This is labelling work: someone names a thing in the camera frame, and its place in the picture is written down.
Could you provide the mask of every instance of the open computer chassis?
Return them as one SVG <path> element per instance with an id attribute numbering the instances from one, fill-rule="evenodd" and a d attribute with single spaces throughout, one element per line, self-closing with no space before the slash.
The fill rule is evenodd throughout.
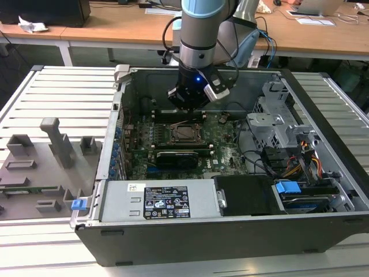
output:
<path id="1" fill-rule="evenodd" d="M 93 194 L 71 219 L 100 265 L 324 252 L 369 231 L 369 177 L 291 72 L 241 71 L 193 113 L 164 93 L 176 74 L 117 67 Z"/>

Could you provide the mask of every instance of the computer case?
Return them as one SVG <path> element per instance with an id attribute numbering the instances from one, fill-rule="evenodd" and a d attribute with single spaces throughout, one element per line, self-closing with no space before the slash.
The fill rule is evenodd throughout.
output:
<path id="1" fill-rule="evenodd" d="M 0 0 L 0 21 L 16 24 L 18 16 L 30 22 L 82 27 L 90 15 L 88 0 Z"/>

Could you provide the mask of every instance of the table leg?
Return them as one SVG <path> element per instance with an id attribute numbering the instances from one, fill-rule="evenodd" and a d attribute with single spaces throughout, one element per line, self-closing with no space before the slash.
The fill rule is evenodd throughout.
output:
<path id="1" fill-rule="evenodd" d="M 115 61 L 113 48 L 108 48 L 108 56 L 109 56 L 109 61 L 111 62 Z"/>
<path id="2" fill-rule="evenodd" d="M 0 55 L 2 57 L 7 57 L 9 56 L 9 53 L 6 49 L 6 43 L 0 43 Z"/>
<path id="3" fill-rule="evenodd" d="M 65 66 L 73 66 L 73 61 L 71 60 L 71 48 L 69 42 L 60 41 L 57 46 L 59 47 L 60 53 L 62 54 L 63 62 Z"/>

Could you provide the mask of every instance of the motherboard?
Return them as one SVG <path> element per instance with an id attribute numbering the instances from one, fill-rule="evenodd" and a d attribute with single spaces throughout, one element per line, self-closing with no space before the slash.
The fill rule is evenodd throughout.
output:
<path id="1" fill-rule="evenodd" d="M 238 151 L 238 120 L 206 113 L 176 122 L 175 117 L 132 116 L 125 125 L 127 177 L 143 179 L 210 179 L 247 174 Z"/>

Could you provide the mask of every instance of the black cable on desk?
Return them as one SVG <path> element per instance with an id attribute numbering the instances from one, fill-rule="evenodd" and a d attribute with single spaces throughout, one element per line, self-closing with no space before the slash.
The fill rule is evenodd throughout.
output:
<path id="1" fill-rule="evenodd" d="M 167 31 L 168 31 L 169 26 L 170 26 L 174 21 L 176 21 L 176 20 L 178 20 L 178 19 L 181 19 L 181 18 L 182 18 L 182 16 L 177 16 L 177 17 L 174 17 L 174 18 L 170 19 L 170 20 L 169 20 L 169 22 L 167 23 L 167 25 L 166 25 L 166 26 L 165 26 L 165 28 L 164 28 L 163 35 L 161 36 L 161 40 L 162 40 L 162 42 L 163 42 L 163 46 L 164 46 L 164 48 L 165 48 L 167 51 L 171 51 L 172 49 L 171 49 L 171 48 L 169 48 L 169 47 L 167 46 L 167 43 L 165 42 L 165 35 L 167 34 Z"/>

